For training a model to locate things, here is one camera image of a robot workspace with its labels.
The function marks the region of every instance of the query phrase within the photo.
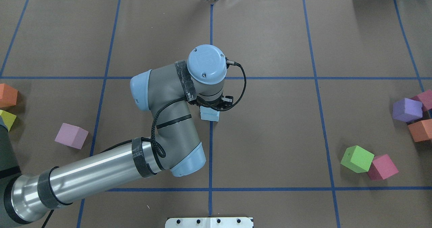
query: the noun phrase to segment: pink cube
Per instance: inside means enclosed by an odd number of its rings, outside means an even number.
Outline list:
[[[393,164],[389,155],[385,154],[374,157],[372,165],[368,171],[368,176],[371,180],[384,180],[398,172],[398,169],[395,164]]]
[[[60,131],[58,131],[57,137],[55,138],[55,142],[81,149],[87,135],[87,130],[83,130],[82,128],[74,125],[63,123],[61,125]]]
[[[431,90],[427,90],[425,92],[422,92],[411,99],[423,103],[423,107],[422,107],[423,112],[425,112],[429,109],[432,109],[432,91]]]

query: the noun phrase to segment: toy block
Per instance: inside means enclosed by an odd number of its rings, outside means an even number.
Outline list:
[[[412,100],[419,101],[423,103],[422,110],[423,112],[432,109],[432,91],[427,90],[425,92],[422,92],[418,94],[415,97],[411,98]]]
[[[422,120],[408,125],[414,142],[432,139],[432,119]]]
[[[412,122],[423,117],[423,104],[419,101],[404,98],[393,104],[393,119]]]
[[[18,91],[12,86],[0,84],[0,108],[11,107],[17,104]]]
[[[63,123],[60,127],[60,131],[58,131],[57,137],[55,138],[55,142],[81,149],[87,135],[87,130],[83,130],[82,128],[74,125]]]
[[[205,108],[203,106],[199,107],[199,111],[201,112],[201,119],[219,122],[219,111],[213,110],[211,108]]]
[[[389,155],[384,154],[374,157],[371,168],[368,171],[368,176],[371,180],[384,180],[398,172]]]
[[[17,116],[13,115],[11,113],[8,113],[7,111],[0,110],[0,117],[2,118],[4,124],[6,125],[7,131],[10,131],[10,129],[12,128],[12,125],[14,124]]]
[[[342,157],[341,164],[355,173],[362,173],[369,171],[373,159],[374,154],[355,145],[347,148],[344,157]]]

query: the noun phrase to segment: green cube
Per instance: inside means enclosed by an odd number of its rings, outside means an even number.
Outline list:
[[[355,145],[347,148],[341,164],[356,173],[367,172],[371,167],[374,156],[375,155],[369,151]]]

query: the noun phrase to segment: round blue cap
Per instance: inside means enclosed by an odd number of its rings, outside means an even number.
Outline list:
[[[188,57],[190,75],[206,85],[221,82],[226,75],[226,58],[222,51],[213,45],[199,45]]]
[[[174,177],[182,177],[201,169],[206,163],[206,156],[202,142],[186,156],[181,162],[171,168]]]
[[[151,70],[141,73],[131,79],[131,92],[136,105],[142,111],[150,111],[148,100],[148,78],[150,77]]]

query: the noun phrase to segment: white mounting plate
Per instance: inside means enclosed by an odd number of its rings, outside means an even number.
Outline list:
[[[253,228],[253,218],[217,217],[217,218],[170,218],[165,228]]]

